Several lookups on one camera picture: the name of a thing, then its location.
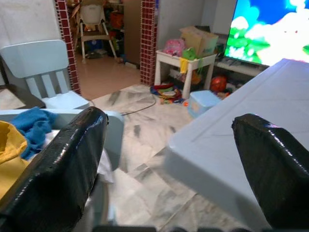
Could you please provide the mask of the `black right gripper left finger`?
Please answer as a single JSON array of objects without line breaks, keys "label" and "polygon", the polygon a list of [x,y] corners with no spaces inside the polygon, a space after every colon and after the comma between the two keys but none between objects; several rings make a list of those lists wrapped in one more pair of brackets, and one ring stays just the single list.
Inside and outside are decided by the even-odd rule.
[{"label": "black right gripper left finger", "polygon": [[1,199],[1,231],[72,231],[95,183],[107,126],[96,107],[64,126]]}]

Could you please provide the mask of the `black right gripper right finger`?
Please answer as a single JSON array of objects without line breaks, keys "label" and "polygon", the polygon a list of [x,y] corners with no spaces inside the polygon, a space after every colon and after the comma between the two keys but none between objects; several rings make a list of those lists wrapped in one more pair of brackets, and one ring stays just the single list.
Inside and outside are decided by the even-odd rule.
[{"label": "black right gripper right finger", "polygon": [[232,129],[246,178],[275,229],[309,227],[309,152],[286,129],[255,114]]}]

